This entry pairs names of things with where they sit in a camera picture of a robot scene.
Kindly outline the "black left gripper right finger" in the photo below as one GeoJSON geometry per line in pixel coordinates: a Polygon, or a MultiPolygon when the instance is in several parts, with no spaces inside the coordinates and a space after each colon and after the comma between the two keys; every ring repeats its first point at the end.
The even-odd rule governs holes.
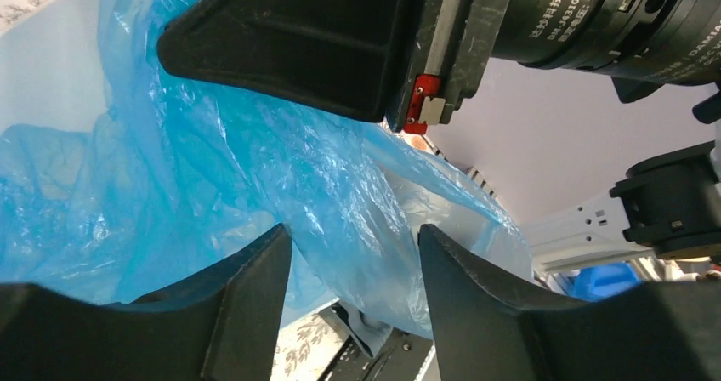
{"type": "Polygon", "coordinates": [[[720,286],[646,282],[589,303],[418,234],[444,380],[717,380],[720,286]]]}

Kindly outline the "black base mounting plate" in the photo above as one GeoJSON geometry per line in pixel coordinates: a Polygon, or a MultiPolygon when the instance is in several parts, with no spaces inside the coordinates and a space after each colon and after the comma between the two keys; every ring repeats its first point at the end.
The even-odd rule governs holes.
{"type": "Polygon", "coordinates": [[[321,317],[337,331],[343,343],[319,380],[422,380],[435,358],[432,341],[398,329],[371,357],[345,328],[339,304],[324,309],[321,317]]]}

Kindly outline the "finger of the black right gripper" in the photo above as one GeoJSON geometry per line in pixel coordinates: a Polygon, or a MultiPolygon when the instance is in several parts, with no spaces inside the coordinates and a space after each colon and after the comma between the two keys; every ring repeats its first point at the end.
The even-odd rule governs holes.
{"type": "Polygon", "coordinates": [[[422,0],[199,0],[157,54],[171,75],[363,122],[401,102],[422,0]]]}

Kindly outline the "grey-blue crumpled cloth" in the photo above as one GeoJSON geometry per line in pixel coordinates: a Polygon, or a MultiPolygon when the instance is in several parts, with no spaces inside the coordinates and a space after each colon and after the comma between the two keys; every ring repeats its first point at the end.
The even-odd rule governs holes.
{"type": "Polygon", "coordinates": [[[333,304],[331,309],[360,350],[370,358],[378,357],[394,328],[344,301],[333,304]]]}

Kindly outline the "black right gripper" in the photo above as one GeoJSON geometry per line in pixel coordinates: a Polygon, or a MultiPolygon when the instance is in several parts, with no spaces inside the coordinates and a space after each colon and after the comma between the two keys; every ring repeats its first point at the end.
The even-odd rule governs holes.
{"type": "Polygon", "coordinates": [[[395,132],[446,124],[487,62],[610,77],[623,103],[720,81],[720,0],[424,0],[395,132]]]}

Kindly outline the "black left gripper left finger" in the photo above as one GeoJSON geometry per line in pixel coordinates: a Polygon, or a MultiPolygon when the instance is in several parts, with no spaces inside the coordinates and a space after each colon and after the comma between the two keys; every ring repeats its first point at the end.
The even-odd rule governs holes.
{"type": "Polygon", "coordinates": [[[267,380],[292,258],[276,225],[241,251],[132,303],[1,286],[4,380],[267,380]]]}

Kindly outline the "teal folded cloth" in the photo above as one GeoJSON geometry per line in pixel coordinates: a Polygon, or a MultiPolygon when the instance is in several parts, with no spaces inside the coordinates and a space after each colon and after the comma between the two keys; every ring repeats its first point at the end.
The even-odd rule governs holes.
{"type": "Polygon", "coordinates": [[[626,262],[583,268],[574,277],[570,296],[596,302],[636,287],[642,280],[626,262]]]}

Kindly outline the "blue plastic trash bag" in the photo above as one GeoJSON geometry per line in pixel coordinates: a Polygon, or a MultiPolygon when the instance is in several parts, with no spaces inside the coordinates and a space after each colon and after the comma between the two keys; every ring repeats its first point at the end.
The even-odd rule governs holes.
{"type": "Polygon", "coordinates": [[[167,74],[161,27],[195,1],[99,0],[94,127],[1,129],[2,281],[128,302],[282,223],[293,241],[283,320],[328,293],[430,337],[421,225],[531,278],[518,227],[447,162],[375,124],[167,74]]]}

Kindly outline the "white paper trash bin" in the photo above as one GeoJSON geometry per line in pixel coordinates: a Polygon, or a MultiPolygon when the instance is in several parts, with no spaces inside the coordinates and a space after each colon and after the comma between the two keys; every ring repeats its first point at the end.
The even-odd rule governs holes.
{"type": "Polygon", "coordinates": [[[88,132],[105,112],[99,0],[53,0],[1,34],[1,128],[88,132]]]}

